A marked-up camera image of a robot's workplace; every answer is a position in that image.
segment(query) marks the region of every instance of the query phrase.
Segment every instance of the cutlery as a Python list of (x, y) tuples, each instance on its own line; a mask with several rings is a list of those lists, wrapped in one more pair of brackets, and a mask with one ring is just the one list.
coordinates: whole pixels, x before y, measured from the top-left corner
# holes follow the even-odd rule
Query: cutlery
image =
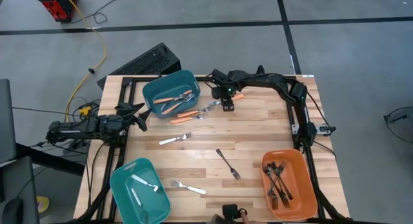
[(278, 209), (278, 199), (277, 199), (277, 195), (274, 192), (274, 186), (271, 185), (270, 190), (267, 192), (267, 196), (271, 197), (271, 206), (273, 210), (277, 210)]
[(188, 91), (180, 94), (177, 97), (168, 97), (168, 98), (156, 99), (156, 100), (154, 100), (154, 104), (160, 104), (160, 103), (164, 103), (164, 102), (167, 102), (167, 101), (177, 101), (178, 99), (186, 98), (187, 95), (189, 95), (191, 92), (192, 92), (192, 90), (188, 90)]
[(276, 188), (277, 193), (279, 197), (281, 198), (281, 201), (283, 202), (283, 205), (285, 208), (290, 208), (290, 203), (288, 202), (288, 199), (283, 191), (281, 191), (278, 186), (276, 185), (276, 182), (272, 179), (272, 173), (270, 171), (271, 164), (269, 163), (268, 166), (263, 166), (263, 172), (270, 178), (271, 183), (274, 185), (274, 188)]
[(179, 105), (182, 105), (182, 103), (184, 102), (188, 102), (190, 101), (192, 98), (194, 98), (195, 95), (194, 94), (189, 94), (187, 95), (181, 102), (176, 103), (175, 105), (172, 105), (170, 108), (168, 108), (167, 110), (163, 111), (162, 114), (168, 114), (169, 112), (173, 111), (175, 108), (177, 108)]
[(148, 223), (148, 219), (149, 219), (148, 212), (143, 209), (142, 202), (141, 202), (141, 200), (139, 199), (139, 197), (137, 196), (137, 193), (136, 193), (135, 189), (134, 189), (134, 188), (131, 188), (130, 190), (132, 191), (132, 193), (133, 193), (133, 195), (134, 195), (134, 197), (135, 197), (135, 200), (136, 200), (137, 204), (142, 208), (143, 215), (145, 216), (145, 223)]
[[(238, 99), (244, 98), (244, 94), (236, 94), (232, 100), (236, 101)], [(220, 105), (221, 101), (208, 101), (208, 105)]]
[(283, 186), (284, 186), (284, 189), (285, 189), (285, 192), (287, 193), (288, 198), (289, 198), (289, 199), (292, 199), (292, 194), (291, 194), (290, 191), (288, 190), (287, 186), (285, 186), (283, 179), (281, 179), (281, 173), (282, 173), (282, 170), (284, 170), (286, 163), (283, 161), (283, 162), (281, 162), (281, 164), (279, 165), (279, 167), (282, 167), (282, 168), (281, 168), (282, 170), (281, 170), (279, 167), (277, 167), (277, 165), (276, 165), (275, 162), (272, 162), (271, 164), (272, 164), (272, 169), (274, 169), (274, 172), (276, 173), (277, 179), (278, 179), (278, 180), (281, 182), (281, 184), (282, 184), (281, 190), (283, 189)]
[(188, 132), (186, 134), (183, 134), (181, 137), (173, 137), (171, 139), (162, 140), (162, 141), (159, 142), (159, 144), (164, 145), (164, 144), (171, 143), (171, 142), (179, 140), (179, 139), (184, 140), (184, 139), (187, 139), (187, 138), (190, 138), (190, 137), (192, 137), (192, 133)]
[(202, 194), (202, 195), (207, 194), (207, 192), (206, 192), (205, 190), (203, 190), (203, 189), (195, 188), (195, 187), (191, 187), (191, 186), (186, 186), (186, 185), (183, 185), (181, 182), (178, 182), (178, 181), (171, 181), (170, 184), (171, 184), (173, 187), (186, 188), (186, 189), (188, 189), (188, 190), (191, 190), (192, 192), (197, 192), (197, 193)]
[(147, 181), (145, 181), (144, 179), (140, 178), (139, 176), (137, 176), (135, 174), (132, 174), (132, 179), (134, 179), (134, 180), (136, 180), (136, 181), (138, 181), (138, 182), (140, 182), (140, 183), (142, 183), (146, 186), (152, 187), (154, 189), (154, 192), (161, 192), (158, 189), (159, 187), (157, 185), (151, 185), (150, 183), (148, 183)]
[(181, 118), (170, 120), (170, 123), (171, 124), (178, 124), (178, 123), (182, 123), (184, 121), (190, 121), (192, 119), (204, 119), (204, 118), (207, 118), (207, 117), (208, 116), (206, 116), (206, 115), (198, 115), (198, 116), (195, 116), (195, 117), (181, 117)]
[(200, 109), (200, 110), (195, 110), (195, 111), (189, 111), (189, 112), (185, 112), (185, 113), (180, 113), (180, 114), (178, 114), (178, 117), (186, 117), (186, 116), (189, 116), (189, 115), (192, 115), (192, 114), (197, 114), (197, 113), (199, 113), (199, 112), (209, 112), (209, 111), (211, 111), (212, 109), (214, 109), (215, 106), (216, 106), (216, 105), (210, 105), (210, 106), (205, 107), (205, 108)]
[(140, 207), (142, 207), (142, 202), (141, 202), (141, 200), (139, 199), (139, 197), (137, 196), (135, 189), (134, 189), (134, 188), (131, 188), (130, 190), (132, 191), (132, 194), (134, 195), (137, 204), (138, 204)]
[(217, 153), (219, 156), (221, 156), (222, 159), (224, 159), (225, 163), (227, 163), (228, 167), (231, 168), (231, 174), (236, 178), (236, 179), (241, 179), (241, 176), (238, 174), (237, 170), (233, 169), (231, 165), (228, 163), (228, 161), (225, 159), (224, 155), (222, 154), (221, 150), (217, 149)]

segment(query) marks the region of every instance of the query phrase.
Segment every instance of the red equipment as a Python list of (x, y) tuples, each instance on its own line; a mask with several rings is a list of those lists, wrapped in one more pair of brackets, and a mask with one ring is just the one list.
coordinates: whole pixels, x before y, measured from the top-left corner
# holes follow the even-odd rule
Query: red equipment
[(55, 21), (71, 22), (74, 7), (69, 0), (39, 0), (50, 12)]

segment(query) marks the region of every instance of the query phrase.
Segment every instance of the yellow object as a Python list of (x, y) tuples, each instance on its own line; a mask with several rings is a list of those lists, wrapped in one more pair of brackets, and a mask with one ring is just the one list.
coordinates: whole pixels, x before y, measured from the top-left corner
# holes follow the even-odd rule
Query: yellow object
[(92, 107), (85, 107), (79, 110), (80, 115), (89, 116), (89, 112), (91, 111)]
[(37, 198), (37, 211), (43, 213), (49, 207), (50, 201), (47, 197), (38, 196)]
[[(106, 53), (107, 53), (107, 47), (106, 47), (106, 43), (103, 40), (103, 37), (101, 36), (101, 34), (99, 34), (98, 31), (94, 30), (88, 23), (88, 21), (85, 19), (84, 15), (82, 14), (82, 12), (79, 10), (79, 8), (76, 6), (76, 4), (72, 1), (69, 0), (70, 4), (73, 5), (73, 7), (76, 9), (76, 12), (80, 15), (80, 17), (82, 18), (82, 21), (84, 22), (84, 24), (88, 27), (88, 29), (92, 30), (93, 32), (95, 32), (97, 34), (97, 36), (99, 37), (99, 40), (102, 43), (103, 46), (103, 58), (100, 60), (100, 62), (98, 62), (98, 64), (96, 64), (95, 66), (92, 67), (93, 70), (95, 70), (97, 67), (101, 66), (103, 61), (106, 59)], [(82, 86), (83, 82), (85, 82), (86, 78), (90, 75), (91, 73), (87, 73), (87, 75), (84, 76), (84, 78), (80, 81), (80, 83), (78, 84), (78, 86), (76, 87), (76, 89), (73, 91), (72, 95), (69, 98), (69, 101), (67, 103), (66, 106), (66, 118), (65, 121), (69, 121), (69, 107), (70, 107), (70, 103), (73, 100), (73, 97), (75, 96), (76, 92), (79, 90), (79, 88)]]

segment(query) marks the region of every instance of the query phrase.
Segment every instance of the yellow cable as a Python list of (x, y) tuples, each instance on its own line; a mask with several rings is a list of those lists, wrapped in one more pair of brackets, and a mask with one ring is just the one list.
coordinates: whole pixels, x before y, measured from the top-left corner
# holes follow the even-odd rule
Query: yellow cable
[[(100, 60), (100, 62), (98, 62), (98, 64), (96, 64), (95, 66), (92, 67), (93, 70), (95, 70), (96, 68), (98, 68), (99, 66), (102, 65), (103, 61), (105, 61), (106, 59), (106, 53), (107, 53), (107, 47), (106, 47), (106, 43), (103, 40), (103, 37), (101, 36), (101, 34), (94, 30), (88, 23), (88, 21), (85, 19), (84, 15), (82, 14), (82, 12), (80, 11), (80, 9), (78, 9), (78, 7), (76, 6), (76, 4), (72, 1), (69, 0), (69, 2), (73, 5), (73, 7), (76, 9), (76, 12), (80, 15), (80, 17), (82, 18), (82, 21), (84, 22), (84, 24), (91, 29), (93, 32), (95, 32), (97, 34), (97, 36), (99, 36), (99, 40), (103, 45), (103, 58)], [(85, 82), (86, 78), (90, 75), (91, 73), (87, 73), (87, 75), (84, 76), (84, 78), (80, 81), (80, 83), (78, 84), (78, 86), (76, 87), (76, 89), (73, 91), (72, 95), (69, 98), (69, 101), (67, 103), (66, 106), (66, 119), (65, 121), (69, 121), (69, 108), (70, 108), (70, 103), (73, 100), (73, 97), (75, 96), (76, 92), (79, 90), (79, 88), (82, 86), (83, 82)]]

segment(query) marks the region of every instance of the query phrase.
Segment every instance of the orange-handled utensil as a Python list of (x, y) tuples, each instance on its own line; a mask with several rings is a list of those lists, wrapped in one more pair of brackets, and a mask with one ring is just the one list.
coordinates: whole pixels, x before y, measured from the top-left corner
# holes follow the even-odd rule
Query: orange-handled utensil
[(185, 112), (185, 113), (180, 113), (178, 114), (178, 117), (186, 117), (186, 116), (190, 116), (192, 114), (197, 114), (199, 112), (208, 112), (211, 111), (216, 105), (210, 105), (208, 107), (205, 107), (203, 109), (200, 110), (194, 110), (194, 111), (189, 111), (189, 112)]
[(171, 124), (178, 124), (178, 123), (182, 123), (184, 121), (190, 121), (192, 119), (204, 119), (204, 118), (207, 118), (207, 116), (198, 115), (196, 117), (181, 117), (181, 118), (170, 120), (170, 123)]
[(237, 94), (232, 98), (232, 100), (236, 101), (236, 100), (241, 99), (241, 98), (244, 98), (244, 94)]
[(189, 95), (192, 92), (192, 90), (188, 90), (184, 93), (182, 93), (181, 95), (179, 95), (178, 97), (168, 97), (168, 98), (161, 98), (161, 99), (156, 99), (154, 100), (154, 104), (160, 104), (160, 103), (164, 103), (167, 101), (176, 101), (178, 99), (183, 99), (186, 98), (187, 95)]
[(165, 114), (170, 113), (170, 112), (173, 111), (176, 107), (178, 107), (179, 105), (182, 105), (182, 103), (188, 102), (189, 100), (191, 100), (192, 98), (194, 98), (194, 96), (195, 96), (194, 94), (189, 94), (189, 95), (187, 95), (187, 97), (184, 98), (181, 102), (176, 103), (175, 105), (172, 105), (170, 108), (168, 108), (167, 110), (163, 111), (162, 114), (165, 115)]

